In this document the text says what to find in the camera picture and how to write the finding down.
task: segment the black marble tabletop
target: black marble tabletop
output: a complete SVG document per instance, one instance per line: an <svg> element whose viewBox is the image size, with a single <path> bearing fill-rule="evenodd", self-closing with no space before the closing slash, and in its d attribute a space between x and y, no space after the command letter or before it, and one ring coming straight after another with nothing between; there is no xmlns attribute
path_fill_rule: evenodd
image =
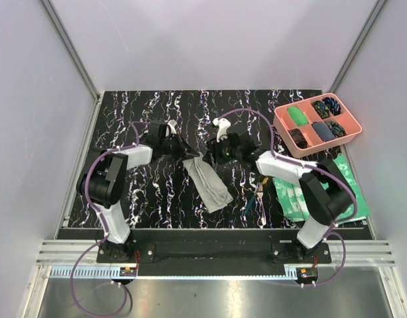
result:
<svg viewBox="0 0 407 318"><path fill-rule="evenodd" d="M206 142L216 136L211 121L237 108L251 108L270 121L274 108L293 101L321 94L317 90L240 90L240 91L107 91L103 96L95 124L91 146L114 148L135 141L131 121L167 121L174 119L188 144L206 153ZM247 129L254 141L270 148L270 131L266 123L250 113L234 114L228 118L232 129ZM137 126L140 133L146 130ZM290 155L274 130L274 148ZM336 158L339 148L314 154L308 160ZM165 156L148 166L127 172L121 206L132 228L257 228L261 206L245 208L255 191L255 174L242 169L238 162L218 166L216 171L227 186L233 201L224 209L209 214L199 197L192 179L181 162ZM270 228L288 227L282 215L276 190L271 180L262 197ZM96 214L86 200L77 195L72 207L69 227L100 227Z"/></svg>

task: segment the silver fork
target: silver fork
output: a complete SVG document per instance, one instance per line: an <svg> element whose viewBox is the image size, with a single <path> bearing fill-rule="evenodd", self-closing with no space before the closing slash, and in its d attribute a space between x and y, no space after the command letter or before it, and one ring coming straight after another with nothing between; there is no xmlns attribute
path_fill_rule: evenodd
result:
<svg viewBox="0 0 407 318"><path fill-rule="evenodd" d="M262 191L262 182L257 182L255 194L257 195L259 203L261 204L261 223L263 226L265 226L267 224L267 220L265 216L264 205L262 204L262 196L264 195L264 192Z"/></svg>

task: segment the pink bin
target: pink bin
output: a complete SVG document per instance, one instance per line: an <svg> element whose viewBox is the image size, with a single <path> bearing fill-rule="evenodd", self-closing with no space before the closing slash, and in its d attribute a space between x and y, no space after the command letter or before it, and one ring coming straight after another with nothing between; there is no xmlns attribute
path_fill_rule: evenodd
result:
<svg viewBox="0 0 407 318"><path fill-rule="evenodd" d="M341 113L339 115L333 116L332 113L329 113L330 114L329 118L327 119L320 118L320 116L314 110L312 104L315 101L321 101L325 97L332 97L341 104ZM295 125L295 122L292 120L292 118L290 118L288 113L288 108L291 106L299 108L305 114L305 116L307 116L308 124L300 127L297 127ZM335 138L331 141L324 142L319 138L319 136L311 126L312 123L318 121L322 121L325 123L329 121L335 121L345 129L347 135ZM363 131L361 125L355 120L354 116L352 116L352 114L344 106L341 100L337 98L335 94L332 93L319 95L316 97L305 99L303 101L297 101L295 103L277 107L274 110L274 126L281 135L290 153L295 158L305 157L310 154L314 154L316 152L332 148L334 146L346 144L347 142L353 140L355 136L357 136L357 134ZM292 129L299 129L301 133L304 135L308 143L308 147L306 149L301 149L298 146L296 146L295 142L293 141L292 137L289 134L289 131L291 131Z"/></svg>

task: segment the gray cloth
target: gray cloth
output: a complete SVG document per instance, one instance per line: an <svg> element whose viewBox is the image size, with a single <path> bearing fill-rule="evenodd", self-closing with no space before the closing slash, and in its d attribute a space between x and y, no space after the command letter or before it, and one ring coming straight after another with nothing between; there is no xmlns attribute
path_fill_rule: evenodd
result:
<svg viewBox="0 0 407 318"><path fill-rule="evenodd" d="M208 212L223 209L233 198L215 170L202 160L202 154L193 159L183 160L183 165L195 183Z"/></svg>

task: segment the gray wall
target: gray wall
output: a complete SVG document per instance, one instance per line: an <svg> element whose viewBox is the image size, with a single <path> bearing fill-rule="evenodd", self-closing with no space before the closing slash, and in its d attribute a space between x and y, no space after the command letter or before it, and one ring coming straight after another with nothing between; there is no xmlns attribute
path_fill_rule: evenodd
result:
<svg viewBox="0 0 407 318"><path fill-rule="evenodd" d="M52 0L98 90L329 89L376 0Z"/></svg>
<svg viewBox="0 0 407 318"><path fill-rule="evenodd" d="M93 102L39 1L0 1L0 317L19 317Z"/></svg>
<svg viewBox="0 0 407 318"><path fill-rule="evenodd" d="M386 5L338 95L363 126L349 152L407 295L407 0Z"/></svg>

